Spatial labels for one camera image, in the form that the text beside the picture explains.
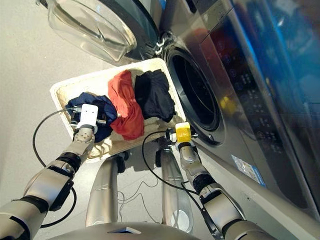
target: metal arm segment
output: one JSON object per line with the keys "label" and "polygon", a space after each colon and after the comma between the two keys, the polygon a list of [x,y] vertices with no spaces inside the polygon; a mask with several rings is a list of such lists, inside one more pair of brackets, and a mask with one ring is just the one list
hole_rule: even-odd
{"label": "metal arm segment", "polygon": [[194,146],[189,142],[177,143],[181,166],[199,194],[203,204],[202,216],[214,238],[225,240],[274,240],[272,236],[250,221],[226,191],[212,178],[199,161]]}
{"label": "metal arm segment", "polygon": [[[97,118],[96,111],[92,111],[93,118]],[[35,237],[47,212],[59,210],[65,202],[74,184],[72,179],[94,142],[94,126],[79,126],[66,150],[29,181],[23,197],[0,207],[0,239]]]}

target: door hinge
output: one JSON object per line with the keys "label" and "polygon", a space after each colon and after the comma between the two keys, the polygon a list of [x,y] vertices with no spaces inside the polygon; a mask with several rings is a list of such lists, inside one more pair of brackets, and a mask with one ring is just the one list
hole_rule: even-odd
{"label": "door hinge", "polygon": [[161,42],[157,42],[156,43],[156,50],[155,50],[155,55],[159,56],[162,51],[163,51],[163,45],[165,44],[165,39],[164,38],[161,38]]}

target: blue sticker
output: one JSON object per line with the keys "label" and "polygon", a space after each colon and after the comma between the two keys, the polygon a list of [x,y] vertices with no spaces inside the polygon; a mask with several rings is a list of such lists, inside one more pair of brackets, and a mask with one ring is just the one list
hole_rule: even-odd
{"label": "blue sticker", "polygon": [[251,164],[234,155],[231,155],[231,157],[240,172],[244,173],[251,179],[255,180],[258,184],[266,188],[266,184],[256,166],[252,166]]}

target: white laundry basket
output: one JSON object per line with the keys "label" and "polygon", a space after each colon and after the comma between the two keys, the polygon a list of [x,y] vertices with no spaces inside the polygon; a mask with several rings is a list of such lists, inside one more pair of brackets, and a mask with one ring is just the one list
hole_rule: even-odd
{"label": "white laundry basket", "polygon": [[[89,73],[86,75],[73,77],[54,84],[51,89],[51,97],[58,110],[62,110],[67,105],[68,101],[78,97],[83,92],[88,92],[97,96],[106,95],[108,97],[108,81],[115,75],[124,71],[130,70],[132,74],[132,83],[135,85],[137,75],[141,75],[147,71],[162,70],[169,82],[169,93],[175,103],[176,115],[167,123],[157,117],[151,117],[144,120],[144,135],[134,140],[124,140],[123,137],[112,131],[111,135],[101,142],[94,144],[88,160],[89,162],[96,162],[105,160],[106,158],[123,152],[125,150],[140,146],[144,138],[155,131],[164,131],[167,128],[173,128],[177,123],[186,121],[186,116],[182,109],[178,94],[169,74],[166,63],[161,58],[152,58],[120,67],[110,68],[102,71]],[[73,138],[74,131],[70,126],[70,115],[68,112],[60,113],[62,121],[71,137]],[[150,136],[148,141],[154,140],[162,136],[158,133]]]}

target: yellow object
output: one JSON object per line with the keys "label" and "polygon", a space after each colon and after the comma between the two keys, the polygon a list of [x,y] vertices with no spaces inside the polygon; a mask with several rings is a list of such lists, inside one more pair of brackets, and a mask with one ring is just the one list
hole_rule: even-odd
{"label": "yellow object", "polygon": [[179,143],[191,141],[190,124],[188,122],[177,123],[175,125],[176,141]]}
{"label": "yellow object", "polygon": [[234,114],[235,111],[237,110],[237,106],[234,103],[234,101],[230,100],[230,98],[227,96],[224,96],[220,100],[220,106],[222,109],[226,110],[226,112],[229,114]]}

